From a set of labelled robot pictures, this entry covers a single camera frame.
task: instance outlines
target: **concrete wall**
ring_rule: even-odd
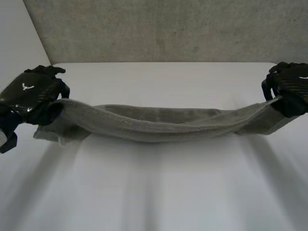
[[[307,0],[24,0],[52,63],[308,61]]]

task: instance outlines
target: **gray fabric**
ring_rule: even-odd
[[[6,135],[0,130],[0,147],[4,145],[7,141]]]
[[[90,133],[142,142],[190,141],[229,132],[271,134],[294,118],[285,118],[271,103],[256,103],[237,110],[151,108],[127,105],[90,106],[63,99],[61,115],[39,126],[34,138],[65,144]]]

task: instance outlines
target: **white table surface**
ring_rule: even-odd
[[[270,63],[58,64],[91,105],[236,109]],[[292,231],[308,227],[308,117],[270,136],[60,147],[21,125],[0,156],[0,231]]]

